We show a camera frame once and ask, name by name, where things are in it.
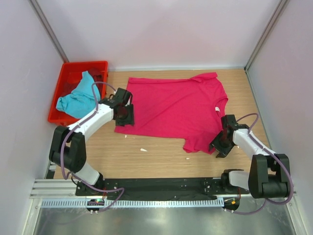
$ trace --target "wooden tabletop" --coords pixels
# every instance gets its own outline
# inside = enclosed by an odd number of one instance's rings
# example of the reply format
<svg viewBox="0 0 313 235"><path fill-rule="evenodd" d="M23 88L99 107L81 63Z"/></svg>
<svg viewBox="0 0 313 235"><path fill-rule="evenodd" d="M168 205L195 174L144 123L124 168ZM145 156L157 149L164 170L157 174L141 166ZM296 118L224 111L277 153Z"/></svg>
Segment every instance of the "wooden tabletop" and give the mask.
<svg viewBox="0 0 313 235"><path fill-rule="evenodd" d="M240 118L257 112L251 89L244 70L176 70L176 71L124 71L109 72L108 82L115 88L126 88L129 77L190 78L204 72L217 72L229 101L225 113ZM247 117L240 123L251 125L255 117ZM88 163L105 178L183 178L219 177L225 169L249 171L250 159L234 147L226 158L215 158L203 152L185 153L183 139L167 139L118 134L111 121L102 126L87 142ZM267 139L261 121L253 133L264 143ZM61 179L57 168L55 179Z"/></svg>

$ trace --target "blue cloth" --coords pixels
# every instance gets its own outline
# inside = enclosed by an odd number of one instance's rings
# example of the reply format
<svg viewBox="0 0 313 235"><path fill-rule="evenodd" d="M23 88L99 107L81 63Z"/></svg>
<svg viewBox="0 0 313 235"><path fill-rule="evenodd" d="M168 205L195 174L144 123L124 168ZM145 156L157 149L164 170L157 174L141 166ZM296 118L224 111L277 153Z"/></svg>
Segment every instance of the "blue cloth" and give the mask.
<svg viewBox="0 0 313 235"><path fill-rule="evenodd" d="M91 85L94 83L92 76L85 71L83 78L77 87L68 95L60 97L56 109L80 119L90 113L96 106ZM100 100L100 93L96 85L93 86L97 100Z"/></svg>

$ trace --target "white wall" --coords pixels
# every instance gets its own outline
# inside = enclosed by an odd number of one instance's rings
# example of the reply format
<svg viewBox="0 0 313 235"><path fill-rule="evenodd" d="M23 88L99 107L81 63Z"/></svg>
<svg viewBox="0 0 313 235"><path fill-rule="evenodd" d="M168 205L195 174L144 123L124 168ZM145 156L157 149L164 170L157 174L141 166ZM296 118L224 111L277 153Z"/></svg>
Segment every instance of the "white wall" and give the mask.
<svg viewBox="0 0 313 235"><path fill-rule="evenodd" d="M312 0L291 0L249 71L269 141L289 156L295 189L311 225L312 9Z"/></svg>
<svg viewBox="0 0 313 235"><path fill-rule="evenodd" d="M26 0L0 3L0 234L21 234L54 126L46 119L62 61Z"/></svg>
<svg viewBox="0 0 313 235"><path fill-rule="evenodd" d="M279 0L38 0L70 61L111 70L246 65Z"/></svg>

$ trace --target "pink cloth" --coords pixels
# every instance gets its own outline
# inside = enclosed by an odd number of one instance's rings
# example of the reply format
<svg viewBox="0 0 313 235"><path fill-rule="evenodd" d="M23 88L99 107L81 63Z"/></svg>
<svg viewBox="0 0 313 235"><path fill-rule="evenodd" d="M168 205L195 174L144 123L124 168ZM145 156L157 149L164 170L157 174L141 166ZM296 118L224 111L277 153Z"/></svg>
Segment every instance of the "pink cloth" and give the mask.
<svg viewBox="0 0 313 235"><path fill-rule="evenodd" d="M227 95L215 72L190 79L131 77L134 126L117 126L115 132L182 138L187 152L209 152L209 144L222 130Z"/></svg>

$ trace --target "gray floor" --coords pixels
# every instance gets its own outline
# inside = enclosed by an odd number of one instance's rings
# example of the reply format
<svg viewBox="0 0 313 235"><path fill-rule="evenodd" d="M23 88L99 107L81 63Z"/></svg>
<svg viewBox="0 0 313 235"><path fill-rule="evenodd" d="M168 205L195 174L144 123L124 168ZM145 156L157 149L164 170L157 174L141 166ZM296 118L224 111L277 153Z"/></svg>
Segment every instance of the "gray floor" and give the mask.
<svg viewBox="0 0 313 235"><path fill-rule="evenodd" d="M242 198L238 211L253 211L263 200ZM36 235L295 235L286 206L268 204L254 215L221 208L115 209L98 215L86 209L41 209ZM66 225L57 223L69 222Z"/></svg>

